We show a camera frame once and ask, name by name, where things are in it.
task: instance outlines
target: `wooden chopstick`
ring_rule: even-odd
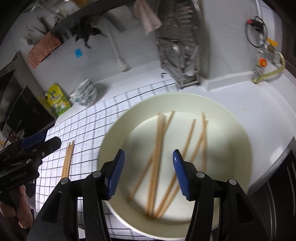
[[[200,144],[202,143],[202,141],[204,140],[204,136],[205,136],[205,132],[206,132],[206,127],[207,127],[207,124],[208,124],[208,121],[206,120],[205,121],[205,124],[203,125],[203,129],[202,129],[202,134],[200,135],[200,138],[198,139],[198,142],[196,143],[196,146],[194,148],[194,151],[191,155],[191,158],[189,160],[189,162],[194,162],[197,154],[198,154],[198,151],[200,149]]]
[[[202,128],[204,130],[204,141],[203,141],[203,150],[202,150],[202,165],[201,165],[201,171],[206,172],[207,171],[207,132],[206,129],[206,119],[205,114],[202,113]]]
[[[73,150],[74,150],[74,141],[72,141],[67,147],[66,156],[65,156],[65,160],[64,160],[64,164],[63,164],[63,169],[62,169],[61,179],[64,178],[64,177],[69,177]]]
[[[66,169],[66,165],[67,165],[67,161],[68,161],[70,144],[71,143],[68,144],[67,149],[66,149],[66,156],[65,156],[65,159],[64,159],[64,163],[63,163],[63,169],[62,169],[61,179],[64,178],[64,176],[65,176],[65,169]]]
[[[187,137],[186,144],[185,144],[184,149],[182,151],[182,157],[184,159],[186,158],[186,155],[187,155],[187,151],[188,151],[188,147],[189,147],[189,144],[190,144],[190,141],[191,141],[191,138],[192,138],[192,134],[193,134],[193,131],[194,131],[195,123],[196,123],[196,119],[193,119],[192,124],[191,124],[191,128],[190,128],[190,131],[189,131],[189,135]],[[160,213],[160,211],[162,210],[162,208],[163,208],[165,202],[167,201],[167,198],[168,198],[168,196],[169,196],[169,194],[170,194],[170,192],[171,192],[171,190],[172,190],[172,188],[173,188],[176,180],[177,180],[177,176],[176,176],[176,174],[174,174],[173,177],[172,177],[172,179],[171,179],[171,181],[170,181],[170,185],[167,188],[167,191],[166,191],[164,197],[162,198],[162,200],[161,200],[161,202],[160,202],[160,204],[159,204],[156,212],[153,214],[153,218],[156,218],[158,216],[158,214]]]
[[[169,126],[169,124],[170,124],[172,118],[173,118],[174,113],[175,113],[174,111],[172,111],[172,112],[170,113],[170,117],[169,117],[169,119],[167,120],[167,122],[165,123],[163,134],[165,134],[165,132],[166,132],[166,130],[167,130],[167,128],[168,128],[168,126]],[[137,183],[136,183],[136,185],[135,185],[133,191],[129,194],[128,199],[127,199],[128,202],[130,202],[130,201],[133,199],[133,197],[135,196],[137,190],[139,189],[139,186],[141,185],[141,183],[142,183],[142,181],[143,181],[145,175],[147,174],[147,172],[148,172],[148,170],[149,170],[149,167],[150,167],[150,165],[151,165],[151,163],[152,163],[152,160],[153,160],[153,153],[154,153],[154,151],[151,153],[151,156],[150,156],[150,158],[149,158],[149,161],[147,162],[147,164],[146,164],[146,166],[145,166],[143,172],[141,173],[140,178],[139,178],[139,180],[137,181]]]
[[[160,156],[162,150],[162,142],[163,142],[163,125],[164,117],[163,114],[158,114],[158,124],[157,124],[157,137],[155,143],[155,153],[153,156],[152,161],[152,174],[151,174],[151,181],[150,181],[150,188],[149,188],[149,195],[148,195],[148,207],[147,207],[147,215],[148,217],[152,217],[154,203],[155,203],[155,195],[158,183],[158,175],[159,175],[159,167],[160,167]]]
[[[203,125],[202,125],[202,133],[200,135],[200,138],[198,139],[198,142],[197,142],[197,144],[195,146],[195,149],[193,151],[193,154],[192,154],[189,162],[194,162],[196,156],[198,155],[198,151],[200,149],[200,144],[204,140],[204,137],[206,135],[206,127],[207,127],[208,121],[205,120],[204,113],[202,113],[202,122],[203,122]],[[159,213],[156,215],[155,218],[162,218],[162,216],[164,215],[164,213],[167,211],[167,209],[169,208],[169,206],[173,202],[173,200],[174,200],[174,198],[177,195],[177,193],[178,193],[179,190],[180,190],[180,185],[178,184],[178,186],[175,188],[172,196],[169,198],[169,200],[166,202],[166,204],[159,211]]]
[[[170,196],[169,200],[165,203],[165,205],[163,206],[163,208],[159,211],[159,213],[156,215],[155,218],[161,218],[164,213],[167,211],[167,209],[169,208],[169,206],[171,205],[171,203],[173,202],[175,196],[177,195],[178,191],[180,190],[180,185],[178,184],[178,186],[176,186],[173,194]]]

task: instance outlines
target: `stainless steel dish rack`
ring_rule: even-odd
[[[163,23],[156,30],[162,68],[179,88],[200,83],[200,8],[195,0],[159,0],[155,12]]]

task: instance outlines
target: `white grid cloth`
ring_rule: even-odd
[[[75,141],[70,166],[70,180],[86,178],[97,170],[101,143],[117,118],[141,100],[157,94],[177,91],[174,80],[144,86],[96,103],[48,130],[46,140],[58,136],[62,145],[59,150],[45,157],[42,160],[43,164],[38,169],[40,176],[36,182],[36,211],[40,211],[61,179],[68,143]],[[105,204],[104,212],[111,238],[153,240],[127,228]],[[78,198],[78,225],[83,228],[82,198]]]

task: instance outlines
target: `human hand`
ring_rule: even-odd
[[[31,213],[29,204],[28,204],[28,196],[26,195],[26,188],[24,185],[18,187],[18,191],[20,192],[20,203],[15,213],[15,210],[4,203],[0,203],[0,212],[4,217],[13,218],[17,216],[19,220],[19,225],[23,229],[27,229],[32,226],[33,223],[33,215]]]

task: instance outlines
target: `logo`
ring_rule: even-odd
[[[14,177],[11,177],[10,181],[13,182],[13,181],[19,179],[20,177],[23,177],[23,176],[26,176],[26,175],[27,175],[27,172],[23,172],[23,173],[21,173],[19,175],[15,175]]]

